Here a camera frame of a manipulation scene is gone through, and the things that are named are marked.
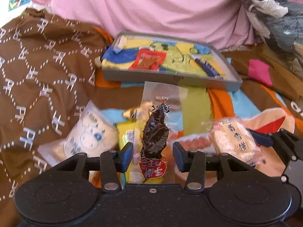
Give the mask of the clothes pile in plastic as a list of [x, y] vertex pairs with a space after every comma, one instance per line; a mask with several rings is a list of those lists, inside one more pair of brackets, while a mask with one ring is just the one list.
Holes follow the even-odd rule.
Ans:
[[250, 23], [288, 70], [302, 77], [302, 3], [241, 0]]

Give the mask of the dark dried meat packet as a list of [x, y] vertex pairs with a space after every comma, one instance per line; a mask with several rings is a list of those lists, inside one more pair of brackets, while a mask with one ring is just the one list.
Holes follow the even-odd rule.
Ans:
[[168, 139], [183, 130], [182, 101], [187, 89], [145, 82], [135, 128], [135, 152], [129, 170], [132, 183], [173, 183], [174, 162]]

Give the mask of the red snack packet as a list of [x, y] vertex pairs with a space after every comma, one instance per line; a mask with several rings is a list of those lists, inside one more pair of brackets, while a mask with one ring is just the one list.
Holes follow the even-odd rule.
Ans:
[[140, 49], [131, 69], [157, 70], [166, 58], [165, 52]]

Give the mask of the blue white stick sachet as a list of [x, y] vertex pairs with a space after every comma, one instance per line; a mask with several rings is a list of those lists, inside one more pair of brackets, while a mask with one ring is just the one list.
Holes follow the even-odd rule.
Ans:
[[201, 60], [197, 55], [190, 54], [191, 59], [195, 61], [200, 68], [204, 70], [204, 72], [208, 75], [208, 77], [213, 77], [215, 79], [223, 79], [223, 75], [221, 75], [208, 61]]

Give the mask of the yellow biscuit bar packet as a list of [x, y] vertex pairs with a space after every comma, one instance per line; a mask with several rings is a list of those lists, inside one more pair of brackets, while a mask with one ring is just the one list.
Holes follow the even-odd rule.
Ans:
[[137, 123], [127, 121], [117, 124], [119, 135], [119, 148], [131, 142], [134, 145], [134, 154], [131, 163], [124, 173], [124, 181], [126, 183], [146, 183], [160, 184], [164, 182], [164, 175], [168, 169], [168, 159], [162, 156], [160, 159], [148, 159], [141, 157], [141, 149], [137, 147], [140, 144], [139, 129]]

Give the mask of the gold date snack packet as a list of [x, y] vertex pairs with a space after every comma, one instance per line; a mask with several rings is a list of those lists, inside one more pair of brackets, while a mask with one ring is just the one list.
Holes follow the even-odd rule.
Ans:
[[131, 121], [136, 121], [138, 117], [140, 117], [143, 114], [145, 114], [146, 112], [148, 112], [148, 109], [151, 106], [152, 106], [152, 102], [146, 101], [146, 102], [140, 104], [140, 106], [138, 106], [138, 107], [129, 108], [129, 109], [125, 110], [122, 113], [122, 116], [125, 119], [131, 120]]

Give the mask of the brown patterned PF blanket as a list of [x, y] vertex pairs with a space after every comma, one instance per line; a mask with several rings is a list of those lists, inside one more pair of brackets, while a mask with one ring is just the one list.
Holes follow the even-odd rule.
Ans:
[[42, 144], [64, 138], [92, 98], [94, 60], [112, 37], [28, 8], [1, 27], [1, 226], [17, 226], [17, 189], [48, 168]]

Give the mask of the pink bed sheet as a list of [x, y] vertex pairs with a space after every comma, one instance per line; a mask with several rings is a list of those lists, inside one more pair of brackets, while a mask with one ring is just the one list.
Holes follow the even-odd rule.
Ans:
[[65, 19], [94, 24], [112, 36], [122, 31], [156, 33], [217, 49], [255, 42], [240, 0], [32, 0]]

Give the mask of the colourful striped cartoon blanket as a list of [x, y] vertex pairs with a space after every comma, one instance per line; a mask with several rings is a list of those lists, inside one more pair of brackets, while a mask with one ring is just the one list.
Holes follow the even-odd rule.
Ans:
[[170, 138], [201, 133], [203, 121], [232, 116], [262, 133], [284, 128], [302, 137], [301, 80], [275, 62], [265, 45], [224, 55], [243, 76], [242, 86], [236, 92], [188, 87], [181, 126]]

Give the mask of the round rice cracker packet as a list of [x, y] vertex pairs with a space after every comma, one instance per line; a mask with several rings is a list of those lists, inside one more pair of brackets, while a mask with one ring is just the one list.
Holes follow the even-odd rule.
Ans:
[[228, 153], [235, 158], [256, 166], [265, 156], [243, 121], [237, 117], [213, 119], [201, 123], [217, 154]]

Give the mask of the grey cardboard tray box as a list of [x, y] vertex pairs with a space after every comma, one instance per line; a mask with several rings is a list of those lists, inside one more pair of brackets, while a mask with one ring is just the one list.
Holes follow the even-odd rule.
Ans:
[[[140, 49], [166, 53], [157, 70], [131, 69]], [[208, 61], [223, 79], [208, 77], [190, 54]], [[101, 58], [106, 80], [121, 82], [162, 82], [179, 86], [237, 91], [242, 79], [231, 63], [212, 45], [184, 38], [125, 31], [118, 34]]]

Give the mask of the white cow toast packet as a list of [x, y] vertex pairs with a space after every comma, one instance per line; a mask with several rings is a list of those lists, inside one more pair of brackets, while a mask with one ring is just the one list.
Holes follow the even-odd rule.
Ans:
[[37, 151], [50, 166], [55, 166], [77, 153], [98, 157], [117, 144], [117, 128], [89, 101], [66, 138], [40, 145]]

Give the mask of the sausage packet white tray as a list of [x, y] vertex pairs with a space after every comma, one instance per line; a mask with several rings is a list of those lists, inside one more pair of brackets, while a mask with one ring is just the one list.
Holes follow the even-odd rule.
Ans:
[[186, 151], [200, 151], [205, 153], [207, 156], [216, 155], [214, 146], [210, 142], [209, 136], [206, 133], [183, 136], [173, 142], [179, 142]]

